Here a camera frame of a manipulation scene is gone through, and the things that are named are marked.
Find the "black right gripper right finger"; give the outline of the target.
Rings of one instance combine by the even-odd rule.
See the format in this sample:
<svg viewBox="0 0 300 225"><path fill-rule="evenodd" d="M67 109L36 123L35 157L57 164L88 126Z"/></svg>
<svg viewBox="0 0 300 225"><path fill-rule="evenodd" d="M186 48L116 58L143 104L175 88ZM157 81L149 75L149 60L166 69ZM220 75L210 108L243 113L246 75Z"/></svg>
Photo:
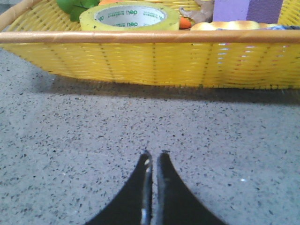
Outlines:
<svg viewBox="0 0 300 225"><path fill-rule="evenodd" d="M169 154L157 159L158 225L223 225L189 190Z"/></svg>

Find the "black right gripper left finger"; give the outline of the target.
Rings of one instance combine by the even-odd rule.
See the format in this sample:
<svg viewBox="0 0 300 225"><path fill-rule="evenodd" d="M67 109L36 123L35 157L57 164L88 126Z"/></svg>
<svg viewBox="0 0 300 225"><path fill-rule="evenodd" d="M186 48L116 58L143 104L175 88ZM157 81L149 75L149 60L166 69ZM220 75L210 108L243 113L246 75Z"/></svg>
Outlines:
<svg viewBox="0 0 300 225"><path fill-rule="evenodd" d="M152 218L152 156L140 155L119 193L87 225L149 225Z"/></svg>

